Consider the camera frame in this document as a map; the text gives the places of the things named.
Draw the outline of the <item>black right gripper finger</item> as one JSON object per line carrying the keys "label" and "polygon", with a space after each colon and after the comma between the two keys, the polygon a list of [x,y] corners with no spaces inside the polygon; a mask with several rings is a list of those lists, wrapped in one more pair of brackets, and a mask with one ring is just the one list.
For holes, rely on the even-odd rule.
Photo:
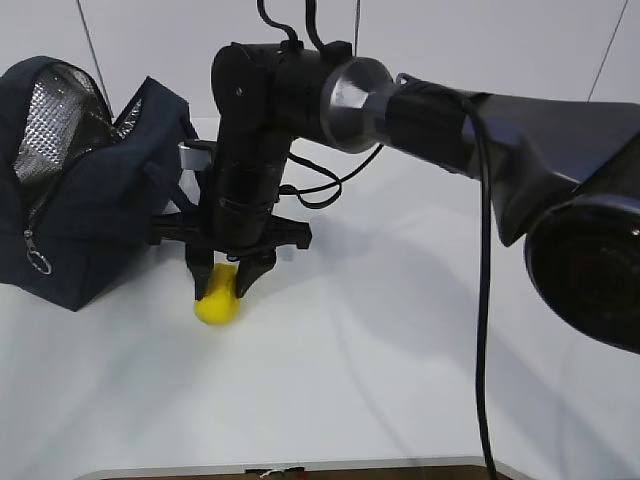
{"label": "black right gripper finger", "polygon": [[185,262],[194,281],[194,298],[201,300],[206,295],[214,268],[214,252],[205,247],[186,244]]}
{"label": "black right gripper finger", "polygon": [[276,251],[266,250],[242,258],[238,264],[235,280],[235,295],[243,298],[249,288],[276,264]]}

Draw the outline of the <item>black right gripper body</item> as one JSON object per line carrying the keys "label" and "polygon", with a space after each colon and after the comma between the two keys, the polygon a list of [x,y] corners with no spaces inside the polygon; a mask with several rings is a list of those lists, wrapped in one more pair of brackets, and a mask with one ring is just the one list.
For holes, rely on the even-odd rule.
{"label": "black right gripper body", "polygon": [[310,225],[275,215],[278,202],[248,207],[220,201],[155,215],[149,225],[149,243],[180,242],[185,260],[192,263],[211,263],[217,252],[237,261],[281,246],[308,249]]}

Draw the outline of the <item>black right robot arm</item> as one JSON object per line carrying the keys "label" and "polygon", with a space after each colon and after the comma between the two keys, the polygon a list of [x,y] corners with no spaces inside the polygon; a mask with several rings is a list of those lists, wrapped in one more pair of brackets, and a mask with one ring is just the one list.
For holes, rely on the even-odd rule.
{"label": "black right robot arm", "polygon": [[232,43],[215,56],[215,141],[186,140],[201,195],[153,220],[150,240],[182,242],[202,297],[223,253],[245,295],[280,246],[305,249],[307,224],[274,214],[295,140],[344,152],[391,149],[482,185],[501,242],[523,240],[529,278],[549,308],[601,343],[639,350],[639,107],[464,92],[354,56]]}

